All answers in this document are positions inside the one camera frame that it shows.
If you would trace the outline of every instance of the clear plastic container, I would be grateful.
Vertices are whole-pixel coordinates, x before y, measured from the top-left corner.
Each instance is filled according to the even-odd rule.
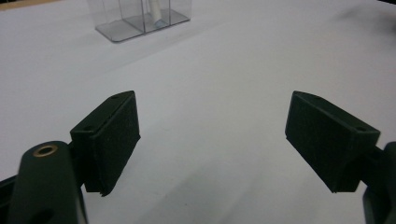
[[[112,42],[189,21],[191,0],[87,0],[95,29]]]

